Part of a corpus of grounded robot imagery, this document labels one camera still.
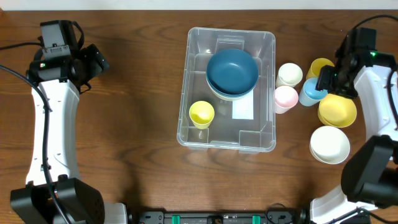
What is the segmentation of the cream large bowl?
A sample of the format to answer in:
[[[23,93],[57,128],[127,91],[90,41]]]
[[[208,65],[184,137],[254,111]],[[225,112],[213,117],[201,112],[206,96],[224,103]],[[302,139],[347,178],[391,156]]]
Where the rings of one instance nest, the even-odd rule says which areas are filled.
[[[236,101],[236,100],[240,100],[242,98],[244,98],[245,96],[251,94],[253,92],[253,90],[243,94],[243,95],[239,95],[239,96],[226,96],[223,95],[221,93],[219,93],[218,91],[216,91],[213,87],[210,86],[210,90],[221,100],[225,100],[225,101]]]

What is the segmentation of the blue bowl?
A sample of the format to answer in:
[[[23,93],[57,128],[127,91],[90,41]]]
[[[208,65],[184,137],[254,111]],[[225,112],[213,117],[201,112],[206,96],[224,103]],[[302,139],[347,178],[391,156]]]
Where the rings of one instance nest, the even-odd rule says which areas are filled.
[[[254,58],[239,49],[215,53],[206,68],[206,79],[219,91],[232,95],[250,90],[259,80]]]
[[[231,98],[231,99],[242,98],[242,97],[246,96],[250,91],[252,91],[253,89],[255,89],[255,87],[256,87],[256,85],[257,85],[257,82],[256,82],[256,84],[255,84],[250,90],[248,90],[248,91],[246,91],[246,92],[244,92],[244,93],[242,93],[242,94],[232,95],[232,94],[223,93],[223,92],[217,90],[217,89],[210,83],[209,80],[207,80],[206,82],[207,82],[208,86],[210,87],[210,89],[212,90],[212,92],[213,92],[214,94],[216,94],[216,95],[218,95],[218,96],[220,96],[221,98],[224,98],[224,99],[227,99],[227,98]]]

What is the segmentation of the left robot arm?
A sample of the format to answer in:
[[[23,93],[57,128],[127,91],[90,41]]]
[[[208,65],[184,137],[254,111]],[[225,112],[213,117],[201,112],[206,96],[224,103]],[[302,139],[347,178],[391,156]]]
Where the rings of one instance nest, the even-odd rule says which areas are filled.
[[[11,208],[25,223],[129,223],[123,203],[107,203],[80,178],[75,118],[80,95],[109,63],[95,45],[76,37],[75,21],[40,25],[40,49],[23,76],[35,108],[34,149],[25,186]]]

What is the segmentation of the light blue cup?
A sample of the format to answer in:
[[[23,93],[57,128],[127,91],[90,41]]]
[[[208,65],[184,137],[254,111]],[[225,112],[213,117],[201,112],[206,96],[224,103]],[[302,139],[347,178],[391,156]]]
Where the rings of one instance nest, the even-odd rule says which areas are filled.
[[[317,81],[318,78],[309,78],[305,81],[298,99],[302,105],[313,106],[327,96],[326,90],[316,90]]]

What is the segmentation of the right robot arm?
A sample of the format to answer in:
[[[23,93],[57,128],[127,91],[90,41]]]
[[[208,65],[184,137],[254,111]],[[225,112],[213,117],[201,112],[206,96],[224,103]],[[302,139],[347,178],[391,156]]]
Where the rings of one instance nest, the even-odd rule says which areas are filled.
[[[397,63],[378,52],[376,30],[351,29],[339,49],[336,66],[320,70],[317,90],[359,98],[366,143],[346,163],[341,184],[311,201],[306,223],[369,223],[373,209],[397,205]]]

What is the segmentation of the yellow cup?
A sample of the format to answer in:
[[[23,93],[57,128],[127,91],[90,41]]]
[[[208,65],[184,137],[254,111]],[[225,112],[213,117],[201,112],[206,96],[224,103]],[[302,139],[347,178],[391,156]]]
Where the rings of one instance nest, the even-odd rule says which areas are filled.
[[[189,117],[196,128],[206,129],[215,117],[215,110],[207,101],[196,101],[189,109]]]
[[[324,67],[325,65],[334,67],[334,63],[327,58],[315,59],[312,62],[305,79],[308,80],[309,78],[318,78],[320,76],[321,68]]]

